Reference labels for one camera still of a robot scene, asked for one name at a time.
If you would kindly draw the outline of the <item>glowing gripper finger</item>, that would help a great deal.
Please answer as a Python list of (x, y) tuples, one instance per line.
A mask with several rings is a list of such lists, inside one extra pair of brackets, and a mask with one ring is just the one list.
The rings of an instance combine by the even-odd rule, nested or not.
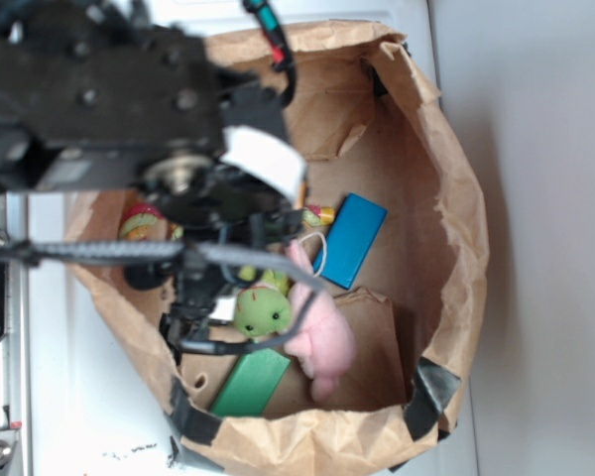
[(223, 130), (227, 152), (222, 164), (236, 167), (269, 185), (293, 208), (303, 208), (306, 195), (307, 163), (287, 142), (249, 126)]

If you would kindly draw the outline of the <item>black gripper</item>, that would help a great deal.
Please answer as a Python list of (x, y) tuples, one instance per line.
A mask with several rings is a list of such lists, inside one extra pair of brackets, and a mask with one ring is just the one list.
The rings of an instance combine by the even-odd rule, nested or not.
[(0, 245), (0, 262), (120, 265), (138, 290), (172, 276), (227, 280), (195, 246), (287, 243), (291, 204), (222, 164), (223, 130), (287, 140), (288, 91), (212, 62), (204, 40), (110, 1), (0, 1), (0, 194), (133, 189), (182, 229), (178, 245)]

